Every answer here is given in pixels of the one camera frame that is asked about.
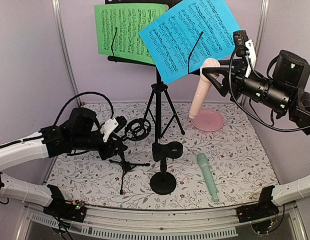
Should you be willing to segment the pink toy microphone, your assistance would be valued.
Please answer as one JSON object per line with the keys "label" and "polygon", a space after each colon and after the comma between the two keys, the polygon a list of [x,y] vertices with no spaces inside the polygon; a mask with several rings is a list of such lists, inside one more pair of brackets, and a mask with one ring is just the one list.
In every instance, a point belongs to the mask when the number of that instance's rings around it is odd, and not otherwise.
{"label": "pink toy microphone", "polygon": [[202,66],[200,67],[200,80],[198,82],[196,93],[194,95],[192,105],[189,111],[190,119],[196,118],[212,86],[212,83],[207,77],[204,76],[202,70],[204,68],[219,68],[219,67],[220,67],[219,61],[213,58],[206,59],[202,64]]}

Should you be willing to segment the black shock-mount tripod stand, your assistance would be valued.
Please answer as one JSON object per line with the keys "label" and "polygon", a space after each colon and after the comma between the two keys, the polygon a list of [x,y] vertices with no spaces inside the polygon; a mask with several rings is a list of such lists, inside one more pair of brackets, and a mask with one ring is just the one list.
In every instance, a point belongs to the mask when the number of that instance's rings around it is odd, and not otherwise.
{"label": "black shock-mount tripod stand", "polygon": [[[135,154],[137,152],[136,146],[138,145],[137,142],[140,142],[148,137],[151,131],[151,124],[147,119],[144,118],[136,118],[131,120],[129,123],[125,125],[124,134],[120,137],[124,141],[134,142],[134,148],[132,153]],[[112,133],[111,137],[118,137],[116,134]],[[148,167],[149,163],[134,163],[129,162],[125,159],[125,152],[122,154],[117,155],[120,157],[120,160],[112,160],[110,159],[109,162],[113,164],[118,164],[122,169],[122,177],[121,177],[121,187],[120,187],[120,195],[124,194],[123,185],[124,185],[124,177],[125,175],[133,170],[135,167]]]}

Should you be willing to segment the blue sheet music paper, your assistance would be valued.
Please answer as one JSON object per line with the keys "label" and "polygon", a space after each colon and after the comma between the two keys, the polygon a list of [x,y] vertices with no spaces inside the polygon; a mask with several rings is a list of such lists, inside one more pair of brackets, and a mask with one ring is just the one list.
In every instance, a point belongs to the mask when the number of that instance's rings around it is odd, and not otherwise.
{"label": "blue sheet music paper", "polygon": [[198,70],[208,58],[230,56],[240,27],[223,0],[183,0],[139,32],[162,81]]}

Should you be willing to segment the black round-base mic stand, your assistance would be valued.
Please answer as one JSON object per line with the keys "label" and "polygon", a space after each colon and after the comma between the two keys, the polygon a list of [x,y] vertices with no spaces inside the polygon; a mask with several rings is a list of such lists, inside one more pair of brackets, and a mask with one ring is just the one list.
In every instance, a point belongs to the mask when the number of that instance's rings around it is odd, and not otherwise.
{"label": "black round-base mic stand", "polygon": [[167,171],[167,159],[178,159],[183,154],[183,144],[172,141],[167,144],[152,144],[153,160],[160,162],[160,172],[155,173],[150,179],[150,187],[158,195],[168,195],[176,188],[176,178]]}

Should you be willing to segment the teal toy microphone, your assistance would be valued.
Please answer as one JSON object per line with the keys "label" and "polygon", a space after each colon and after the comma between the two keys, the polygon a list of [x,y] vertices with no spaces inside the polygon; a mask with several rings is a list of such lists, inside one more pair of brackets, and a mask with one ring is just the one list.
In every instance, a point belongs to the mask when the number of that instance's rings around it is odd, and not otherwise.
{"label": "teal toy microphone", "polygon": [[208,158],[204,153],[199,153],[196,157],[197,163],[202,171],[203,177],[205,179],[207,189],[212,197],[213,202],[218,202],[218,190],[214,182],[213,174],[211,172],[211,167],[209,165]]}

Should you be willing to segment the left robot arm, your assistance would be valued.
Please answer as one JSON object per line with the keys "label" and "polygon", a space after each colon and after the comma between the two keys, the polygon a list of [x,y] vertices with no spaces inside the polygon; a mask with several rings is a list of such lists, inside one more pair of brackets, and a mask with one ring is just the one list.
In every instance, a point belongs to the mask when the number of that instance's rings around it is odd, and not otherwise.
{"label": "left robot arm", "polygon": [[109,102],[110,117],[103,123],[93,110],[76,107],[64,123],[58,124],[65,108],[76,98],[64,104],[51,126],[0,145],[1,204],[8,203],[3,199],[20,200],[42,206],[45,213],[58,220],[83,220],[84,203],[66,200],[57,186],[44,183],[45,175],[52,160],[60,155],[96,151],[101,158],[108,158],[116,147],[111,135],[125,126],[125,119],[114,115]]}

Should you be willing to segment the pink plate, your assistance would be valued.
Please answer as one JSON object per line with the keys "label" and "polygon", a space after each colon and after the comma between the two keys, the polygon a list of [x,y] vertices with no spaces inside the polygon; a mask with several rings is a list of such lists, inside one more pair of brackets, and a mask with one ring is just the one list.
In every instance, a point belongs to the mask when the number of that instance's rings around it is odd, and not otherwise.
{"label": "pink plate", "polygon": [[198,115],[191,119],[191,123],[203,132],[215,132],[223,127],[224,120],[217,111],[201,108]]}

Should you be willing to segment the green sheet music paper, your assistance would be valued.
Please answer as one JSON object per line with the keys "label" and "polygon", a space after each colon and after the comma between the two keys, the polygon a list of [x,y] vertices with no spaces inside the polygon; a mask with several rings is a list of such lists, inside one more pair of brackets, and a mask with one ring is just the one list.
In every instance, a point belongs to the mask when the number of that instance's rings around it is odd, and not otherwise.
{"label": "green sheet music paper", "polygon": [[139,32],[165,12],[166,6],[159,3],[95,5],[98,54],[152,65]]}

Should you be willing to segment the aluminium front rail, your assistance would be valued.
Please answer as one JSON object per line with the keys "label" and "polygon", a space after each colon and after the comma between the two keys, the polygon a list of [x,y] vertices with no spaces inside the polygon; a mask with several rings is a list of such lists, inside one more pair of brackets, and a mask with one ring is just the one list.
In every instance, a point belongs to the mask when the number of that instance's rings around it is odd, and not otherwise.
{"label": "aluminium front rail", "polygon": [[83,222],[58,226],[40,206],[26,204],[18,240],[306,240],[295,203],[278,216],[240,222],[236,207],[195,210],[137,210],[88,206]]}

